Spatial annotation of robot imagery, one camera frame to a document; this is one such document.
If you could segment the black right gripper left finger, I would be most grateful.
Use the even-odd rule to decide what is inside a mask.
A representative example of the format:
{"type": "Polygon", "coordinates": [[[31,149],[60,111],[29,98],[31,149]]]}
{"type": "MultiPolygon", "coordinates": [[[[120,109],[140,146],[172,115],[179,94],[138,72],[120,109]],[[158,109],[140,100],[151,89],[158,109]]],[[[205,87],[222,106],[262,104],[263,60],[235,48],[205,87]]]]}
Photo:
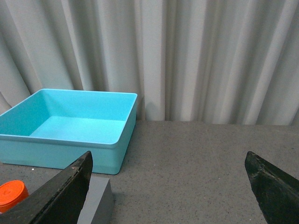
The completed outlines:
{"type": "Polygon", "coordinates": [[[22,202],[0,216],[2,224],[75,224],[84,206],[93,169],[85,152],[22,202]]]}

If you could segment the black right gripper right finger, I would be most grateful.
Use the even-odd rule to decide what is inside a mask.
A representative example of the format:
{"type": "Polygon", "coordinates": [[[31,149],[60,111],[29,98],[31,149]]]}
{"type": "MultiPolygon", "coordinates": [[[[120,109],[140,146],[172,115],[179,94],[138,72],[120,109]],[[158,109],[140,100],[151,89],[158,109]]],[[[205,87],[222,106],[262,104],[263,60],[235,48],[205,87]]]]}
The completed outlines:
{"type": "Polygon", "coordinates": [[[299,181],[254,152],[244,163],[251,189],[269,224],[299,222],[299,181]]]}

